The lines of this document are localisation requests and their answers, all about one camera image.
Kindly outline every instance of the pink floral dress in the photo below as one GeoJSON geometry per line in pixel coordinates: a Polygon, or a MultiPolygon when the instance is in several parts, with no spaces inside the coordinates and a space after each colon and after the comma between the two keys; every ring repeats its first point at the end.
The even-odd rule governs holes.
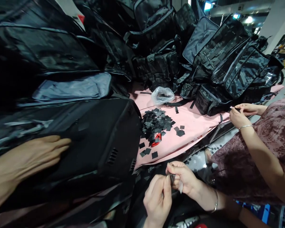
{"type": "MultiPolygon", "coordinates": [[[[285,98],[268,106],[253,124],[254,130],[285,170],[285,98]]],[[[238,132],[211,158],[218,164],[213,174],[218,189],[234,199],[256,204],[282,204],[254,164],[238,132]]]]}

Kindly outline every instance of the floor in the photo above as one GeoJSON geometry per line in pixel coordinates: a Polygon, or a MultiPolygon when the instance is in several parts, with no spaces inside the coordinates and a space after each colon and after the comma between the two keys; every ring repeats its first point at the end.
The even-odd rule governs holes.
{"type": "MultiPolygon", "coordinates": [[[[283,85],[285,86],[285,70],[283,70],[284,73],[284,82],[283,85]]],[[[278,101],[285,97],[285,88],[279,92],[279,94],[273,98],[272,100],[268,101],[266,103],[266,106],[270,105],[272,102],[278,101]]],[[[252,116],[250,118],[250,121],[252,123],[256,122],[260,117],[259,116],[252,116]]],[[[216,141],[214,141],[212,144],[209,145],[209,148],[212,153],[215,153],[219,150],[223,145],[225,145],[236,133],[238,130],[236,128],[233,128],[229,132],[227,132],[225,135],[218,138],[216,141]]],[[[197,174],[202,178],[205,179],[206,176],[209,174],[210,169],[206,168],[206,160],[205,160],[205,154],[204,150],[199,151],[198,153],[194,154],[191,157],[191,160],[189,161],[188,166],[191,168],[191,170],[197,171],[197,174]]],[[[212,167],[215,169],[217,167],[216,164],[213,164],[212,167]]]]}

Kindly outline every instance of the pink table cover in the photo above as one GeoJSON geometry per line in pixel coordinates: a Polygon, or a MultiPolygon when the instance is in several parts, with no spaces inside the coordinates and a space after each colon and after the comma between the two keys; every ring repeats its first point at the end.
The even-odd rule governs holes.
{"type": "MultiPolygon", "coordinates": [[[[276,85],[272,87],[272,92],[278,92],[283,85],[276,85]]],[[[192,102],[187,103],[184,106],[178,107],[179,113],[176,114],[174,107],[169,106],[154,106],[151,95],[141,92],[151,93],[149,89],[144,90],[139,84],[135,84],[133,91],[130,94],[130,98],[133,99],[138,106],[141,115],[145,114],[145,111],[151,111],[155,108],[160,108],[166,111],[166,115],[170,116],[176,123],[174,127],[185,126],[185,135],[179,137],[176,135],[176,131],[172,128],[171,131],[166,131],[166,134],[162,137],[161,142],[155,147],[149,147],[149,141],[145,138],[140,140],[140,143],[145,143],[145,147],[138,150],[135,169],[142,165],[157,164],[168,159],[174,158],[186,150],[190,149],[194,144],[198,143],[203,137],[205,137],[211,130],[213,130],[220,122],[221,117],[219,114],[215,116],[202,116],[196,106],[190,109],[192,102]],[[151,148],[151,152],[144,157],[141,157],[140,153],[146,148],[151,148]],[[157,152],[158,157],[152,159],[152,153],[157,152]]],[[[178,102],[182,98],[176,96],[173,102],[178,102]]],[[[223,120],[229,118],[229,113],[221,113],[223,120]]]]}

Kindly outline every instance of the hand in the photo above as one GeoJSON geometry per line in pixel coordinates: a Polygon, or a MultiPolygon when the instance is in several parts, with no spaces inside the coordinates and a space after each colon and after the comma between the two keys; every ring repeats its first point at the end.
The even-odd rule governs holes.
{"type": "Polygon", "coordinates": [[[143,204],[147,210],[148,217],[144,228],[163,227],[171,205],[171,184],[170,177],[155,175],[145,193],[143,204]]]}
{"type": "Polygon", "coordinates": [[[243,104],[236,105],[235,108],[239,108],[239,109],[244,108],[245,116],[252,116],[252,115],[261,116],[266,110],[267,106],[243,103],[243,104]]]}
{"type": "Polygon", "coordinates": [[[201,181],[198,180],[191,169],[183,162],[173,161],[167,164],[166,173],[169,171],[171,174],[176,174],[173,188],[179,189],[180,180],[183,182],[183,193],[190,198],[195,199],[196,195],[200,191],[201,181]]]}
{"type": "Polygon", "coordinates": [[[238,112],[235,108],[232,108],[230,111],[230,120],[233,125],[239,129],[245,125],[251,125],[250,120],[244,115],[244,108],[241,108],[241,112],[238,112]]]}
{"type": "Polygon", "coordinates": [[[70,139],[47,136],[33,139],[15,147],[0,157],[0,174],[20,183],[60,160],[60,154],[69,148],[70,139]]]}

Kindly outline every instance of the red object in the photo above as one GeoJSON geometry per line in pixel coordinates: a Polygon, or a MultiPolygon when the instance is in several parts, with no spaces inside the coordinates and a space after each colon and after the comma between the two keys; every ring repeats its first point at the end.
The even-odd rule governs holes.
{"type": "Polygon", "coordinates": [[[195,228],[207,228],[207,226],[205,224],[199,224],[195,228]]]}
{"type": "Polygon", "coordinates": [[[152,144],[151,144],[152,147],[157,146],[157,145],[161,142],[161,140],[162,140],[162,134],[161,134],[161,133],[158,133],[157,136],[155,136],[155,139],[157,139],[157,138],[159,138],[159,142],[154,142],[154,143],[152,143],[152,144]]]}
{"type": "Polygon", "coordinates": [[[79,19],[81,20],[82,23],[85,21],[85,16],[78,14],[78,17],[79,17],[79,19]]]}

